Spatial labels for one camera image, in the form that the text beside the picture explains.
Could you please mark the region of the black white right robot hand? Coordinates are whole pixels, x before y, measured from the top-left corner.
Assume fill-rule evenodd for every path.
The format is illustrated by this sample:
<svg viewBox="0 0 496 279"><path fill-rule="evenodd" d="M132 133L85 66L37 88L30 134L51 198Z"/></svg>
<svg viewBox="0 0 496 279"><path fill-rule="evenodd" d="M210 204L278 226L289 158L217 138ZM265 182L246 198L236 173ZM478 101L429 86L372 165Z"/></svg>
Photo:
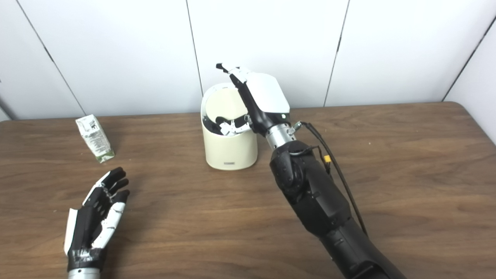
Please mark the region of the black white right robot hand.
<svg viewBox="0 0 496 279"><path fill-rule="evenodd" d="M256 134L265 136L274 126L290 124L290 106L275 77L223 62L215 67L237 88Z"/></svg>

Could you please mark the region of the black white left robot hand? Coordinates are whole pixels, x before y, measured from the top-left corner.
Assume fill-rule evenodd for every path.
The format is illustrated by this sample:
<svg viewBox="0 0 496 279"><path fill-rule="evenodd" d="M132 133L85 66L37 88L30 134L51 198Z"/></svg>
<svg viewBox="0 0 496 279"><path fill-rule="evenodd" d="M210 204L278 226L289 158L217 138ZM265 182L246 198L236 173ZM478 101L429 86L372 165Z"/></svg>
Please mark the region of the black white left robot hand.
<svg viewBox="0 0 496 279"><path fill-rule="evenodd" d="M70 208L64 236L69 279L99 279L107 245L122 218L130 191L126 172L117 167L91 188L79 209Z"/></svg>

